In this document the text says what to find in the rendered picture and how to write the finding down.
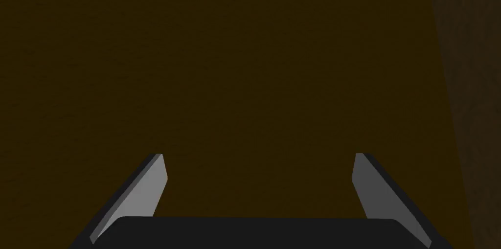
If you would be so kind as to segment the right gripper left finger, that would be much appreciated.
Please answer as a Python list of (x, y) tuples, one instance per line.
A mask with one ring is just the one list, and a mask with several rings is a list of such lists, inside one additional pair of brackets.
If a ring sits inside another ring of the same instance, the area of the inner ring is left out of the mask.
[(150, 154), (92, 217), (70, 249), (93, 249), (121, 217), (153, 216), (168, 181), (163, 154)]

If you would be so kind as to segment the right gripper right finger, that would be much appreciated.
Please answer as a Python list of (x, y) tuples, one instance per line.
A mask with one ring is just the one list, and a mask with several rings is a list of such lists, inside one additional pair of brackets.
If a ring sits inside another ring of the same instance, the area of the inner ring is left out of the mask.
[(373, 155), (355, 155), (352, 183), (366, 217), (395, 222), (409, 249), (454, 249)]

